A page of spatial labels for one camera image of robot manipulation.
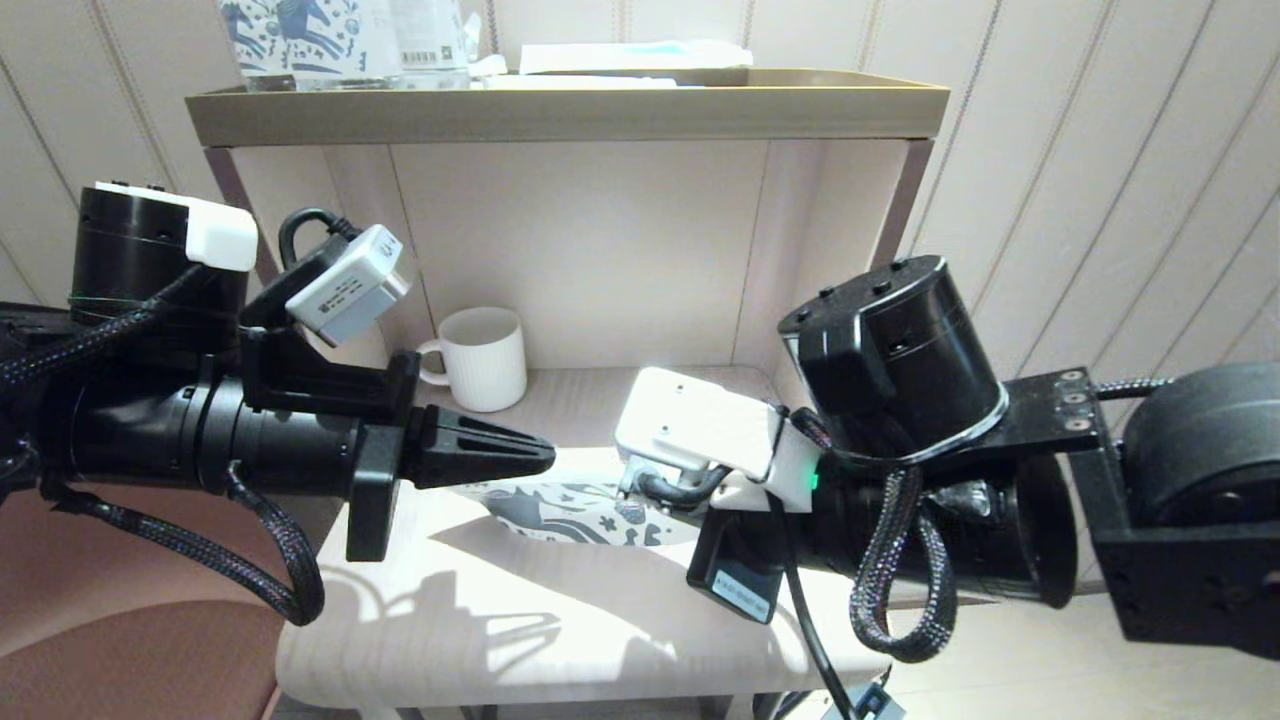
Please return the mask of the white horse-print zip pouch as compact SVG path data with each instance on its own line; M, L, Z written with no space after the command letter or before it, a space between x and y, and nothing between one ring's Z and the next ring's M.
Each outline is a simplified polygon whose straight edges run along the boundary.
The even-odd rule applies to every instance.
M494 480L454 492L518 536L577 544L658 547L692 543L699 527L599 483Z

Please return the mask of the white ribbed mug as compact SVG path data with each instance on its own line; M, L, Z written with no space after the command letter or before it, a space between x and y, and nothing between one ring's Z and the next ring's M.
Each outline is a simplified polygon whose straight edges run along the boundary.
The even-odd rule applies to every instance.
M420 361L420 380L448 388L454 402L471 413L506 410L526 393L524 324L509 309L457 311L438 327L435 338L415 351L421 357L442 356L444 370L439 373Z

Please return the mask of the light wood shelf desk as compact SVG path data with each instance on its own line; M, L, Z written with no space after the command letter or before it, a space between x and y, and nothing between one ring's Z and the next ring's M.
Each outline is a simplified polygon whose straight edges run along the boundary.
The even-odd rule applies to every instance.
M323 205L407 246L406 301L334 359L371 365L466 307L525 320L532 383L495 420L562 447L556 478L617 466L612 427L640 366L786 400L774 323L899 251L928 140L712 140L207 149L220 193L276 223ZM288 498L321 548L330 603L282 634L285 693L378 720L465 705L814 687L792 619L739 620L684 584L685 544L525 539L445 491L403 487L383 564L348 564L337 500Z

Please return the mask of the small knotted white packet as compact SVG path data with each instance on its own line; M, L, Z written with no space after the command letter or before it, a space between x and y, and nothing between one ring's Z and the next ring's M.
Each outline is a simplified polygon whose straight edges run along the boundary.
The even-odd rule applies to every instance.
M468 77L472 85L484 87L489 79L507 76L509 68L502 54L480 55L483 18L471 13L462 24L463 47L468 59Z

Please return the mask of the barcode label water bottle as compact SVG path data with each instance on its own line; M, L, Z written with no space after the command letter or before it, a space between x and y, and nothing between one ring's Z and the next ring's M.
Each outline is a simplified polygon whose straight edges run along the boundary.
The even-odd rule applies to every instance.
M467 90L470 53L460 0L388 0L399 58L398 88Z

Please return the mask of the blue white toothbrush packet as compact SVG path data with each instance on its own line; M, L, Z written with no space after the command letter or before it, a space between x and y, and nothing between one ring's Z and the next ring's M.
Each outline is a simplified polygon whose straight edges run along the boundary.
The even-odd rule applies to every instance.
M596 74L604 70L719 69L753 67L753 51L719 40L640 44L526 44L518 73Z

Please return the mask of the horse-print packages on shelf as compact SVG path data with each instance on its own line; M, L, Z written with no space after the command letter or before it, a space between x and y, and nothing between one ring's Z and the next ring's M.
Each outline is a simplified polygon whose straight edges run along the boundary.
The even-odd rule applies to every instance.
M298 91L389 88L401 78L390 0L278 0L271 19Z

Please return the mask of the horse label water bottle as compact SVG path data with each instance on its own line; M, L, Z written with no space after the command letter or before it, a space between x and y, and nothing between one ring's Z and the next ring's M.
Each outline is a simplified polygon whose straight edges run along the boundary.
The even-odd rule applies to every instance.
M296 88L294 77L285 69L278 4L279 0L216 0L241 78L250 92Z

